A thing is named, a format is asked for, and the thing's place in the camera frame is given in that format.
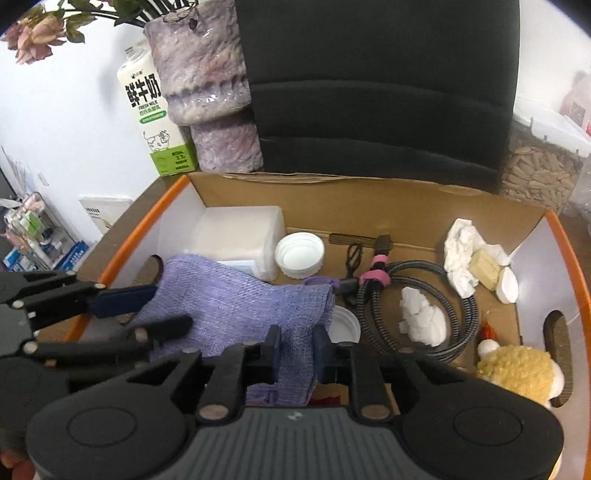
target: milk carton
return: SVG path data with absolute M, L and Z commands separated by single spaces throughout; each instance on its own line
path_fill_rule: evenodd
M 160 91 L 147 40 L 126 50 L 127 61 L 117 78 L 134 119 L 161 176 L 195 170 L 196 154 L 190 136 L 168 117 L 168 103 Z

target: sunflower seeds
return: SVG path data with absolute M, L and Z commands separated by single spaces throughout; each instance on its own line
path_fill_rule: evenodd
M 552 151 L 524 143 L 507 158 L 501 195 L 560 211 L 577 183 L 580 159 L 550 144 Z

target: yellow plush toy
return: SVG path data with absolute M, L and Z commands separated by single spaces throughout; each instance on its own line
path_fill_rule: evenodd
M 548 352 L 529 346 L 499 346 L 492 339 L 478 345 L 476 376 L 499 387 L 529 398 L 550 408 L 550 399 L 558 397 L 564 388 L 564 375 Z M 560 470 L 562 454 L 548 480 L 554 480 Z

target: black cushion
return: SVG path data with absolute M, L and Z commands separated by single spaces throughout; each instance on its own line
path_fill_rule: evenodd
M 517 82 L 517 0 L 236 0 L 268 171 L 491 190 Z

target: pink flower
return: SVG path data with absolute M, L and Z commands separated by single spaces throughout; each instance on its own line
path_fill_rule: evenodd
M 65 43 L 62 40 L 65 37 L 64 21 L 58 20 L 54 15 L 47 15 L 32 28 L 26 21 L 20 21 L 9 28 L 5 37 L 9 33 L 9 39 L 5 41 L 8 42 L 8 48 L 18 50 L 19 64 L 46 59 L 53 55 L 50 45 L 59 46 Z
M 0 41 L 8 43 L 8 50 L 16 50 L 18 45 L 18 37 L 21 36 L 23 29 L 25 28 L 24 23 L 15 23 L 10 26 L 6 33 L 0 38 Z
M 58 20 L 53 15 L 46 16 L 31 31 L 31 41 L 35 45 L 63 45 L 65 41 L 60 40 L 59 37 L 65 36 L 64 21 Z

